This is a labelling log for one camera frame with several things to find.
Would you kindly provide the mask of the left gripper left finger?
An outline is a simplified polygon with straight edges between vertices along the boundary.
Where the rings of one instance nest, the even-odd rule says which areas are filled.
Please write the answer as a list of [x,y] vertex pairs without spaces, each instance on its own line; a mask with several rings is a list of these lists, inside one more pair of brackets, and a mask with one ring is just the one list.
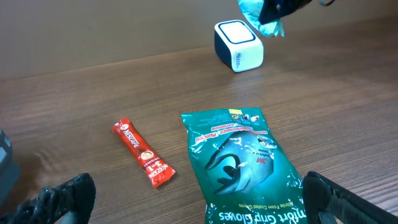
[[1,224],[88,224],[95,198],[92,176],[82,173],[57,187],[44,187],[37,198],[2,215]]

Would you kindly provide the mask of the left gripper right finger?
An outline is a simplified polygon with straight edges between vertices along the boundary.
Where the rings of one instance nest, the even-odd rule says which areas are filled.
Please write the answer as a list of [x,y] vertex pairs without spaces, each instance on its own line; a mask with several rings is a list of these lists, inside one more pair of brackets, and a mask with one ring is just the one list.
[[397,224],[397,217],[321,174],[303,179],[303,203],[308,224]]

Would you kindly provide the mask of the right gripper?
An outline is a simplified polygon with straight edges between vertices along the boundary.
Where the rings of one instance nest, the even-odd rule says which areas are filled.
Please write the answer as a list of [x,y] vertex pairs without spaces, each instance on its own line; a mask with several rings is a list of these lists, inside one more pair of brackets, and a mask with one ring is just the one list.
[[259,15],[259,22],[263,25],[276,21],[306,6],[311,1],[312,0],[264,0]]

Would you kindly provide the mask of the teal wet wipes pack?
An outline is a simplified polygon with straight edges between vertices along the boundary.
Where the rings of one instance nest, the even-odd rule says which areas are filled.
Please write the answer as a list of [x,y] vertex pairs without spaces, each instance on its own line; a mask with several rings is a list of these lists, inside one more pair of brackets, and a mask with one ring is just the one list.
[[259,33],[264,37],[284,36],[284,28],[280,19],[271,19],[270,22],[262,24],[260,22],[261,10],[264,6],[265,0],[238,0],[239,8],[246,18]]

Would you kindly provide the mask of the green 3M glove package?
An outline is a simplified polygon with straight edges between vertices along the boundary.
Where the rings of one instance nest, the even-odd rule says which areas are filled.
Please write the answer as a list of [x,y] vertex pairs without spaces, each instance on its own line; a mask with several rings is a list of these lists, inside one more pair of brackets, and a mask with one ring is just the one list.
[[307,223],[302,178],[260,108],[183,113],[205,223]]

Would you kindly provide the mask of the red coffee stick sachet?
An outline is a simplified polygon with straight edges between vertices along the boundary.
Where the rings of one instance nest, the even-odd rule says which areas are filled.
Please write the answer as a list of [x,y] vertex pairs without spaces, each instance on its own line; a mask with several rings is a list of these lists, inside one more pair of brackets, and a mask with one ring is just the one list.
[[112,132],[135,157],[153,187],[159,187],[174,176],[176,171],[159,157],[127,118],[115,123]]

